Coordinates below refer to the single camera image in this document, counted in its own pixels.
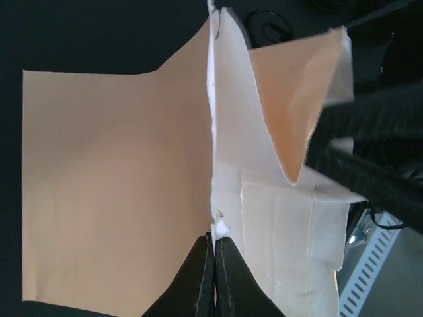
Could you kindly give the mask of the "brown paper bag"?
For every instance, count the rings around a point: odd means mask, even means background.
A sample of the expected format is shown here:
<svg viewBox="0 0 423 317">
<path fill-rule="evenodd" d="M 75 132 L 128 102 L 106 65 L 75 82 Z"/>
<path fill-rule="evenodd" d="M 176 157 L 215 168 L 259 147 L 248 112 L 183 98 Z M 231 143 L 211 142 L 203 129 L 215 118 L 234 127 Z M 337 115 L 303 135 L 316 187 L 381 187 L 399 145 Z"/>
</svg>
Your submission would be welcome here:
<svg viewBox="0 0 423 317">
<path fill-rule="evenodd" d="M 348 210 L 305 165 L 351 101 L 345 28 L 250 49 L 210 13 L 158 70 L 22 75 L 22 299 L 140 316 L 194 242 L 232 240 L 286 316 L 337 316 Z"/>
</svg>

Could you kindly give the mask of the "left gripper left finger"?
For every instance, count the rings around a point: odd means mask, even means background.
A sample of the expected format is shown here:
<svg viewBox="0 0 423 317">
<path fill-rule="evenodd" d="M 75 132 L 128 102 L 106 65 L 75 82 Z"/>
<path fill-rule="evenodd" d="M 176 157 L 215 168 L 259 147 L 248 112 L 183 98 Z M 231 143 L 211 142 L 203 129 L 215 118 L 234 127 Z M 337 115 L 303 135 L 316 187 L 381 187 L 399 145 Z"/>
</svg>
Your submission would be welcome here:
<svg viewBox="0 0 423 317">
<path fill-rule="evenodd" d="M 209 317 L 214 315 L 212 236 L 199 237 L 166 291 L 143 317 Z"/>
</svg>

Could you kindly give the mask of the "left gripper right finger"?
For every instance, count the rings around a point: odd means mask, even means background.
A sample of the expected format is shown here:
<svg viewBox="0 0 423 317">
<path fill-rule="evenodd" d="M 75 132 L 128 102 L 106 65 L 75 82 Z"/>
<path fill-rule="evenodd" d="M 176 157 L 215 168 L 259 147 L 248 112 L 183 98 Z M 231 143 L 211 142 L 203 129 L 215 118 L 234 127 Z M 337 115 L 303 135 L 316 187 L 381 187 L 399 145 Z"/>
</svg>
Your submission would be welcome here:
<svg viewBox="0 0 423 317">
<path fill-rule="evenodd" d="M 215 246 L 217 316 L 283 317 L 260 288 L 234 241 L 224 237 Z"/>
</svg>

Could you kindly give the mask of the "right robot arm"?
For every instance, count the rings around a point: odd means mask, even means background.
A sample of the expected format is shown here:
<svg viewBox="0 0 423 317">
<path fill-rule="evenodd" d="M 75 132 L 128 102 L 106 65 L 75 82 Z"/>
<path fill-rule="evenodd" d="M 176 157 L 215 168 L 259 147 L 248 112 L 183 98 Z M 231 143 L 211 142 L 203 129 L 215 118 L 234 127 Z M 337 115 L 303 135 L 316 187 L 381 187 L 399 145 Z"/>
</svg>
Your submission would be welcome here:
<svg viewBox="0 0 423 317">
<path fill-rule="evenodd" d="M 422 2 L 361 1 L 355 97 L 321 112 L 306 165 L 422 231 Z"/>
</svg>

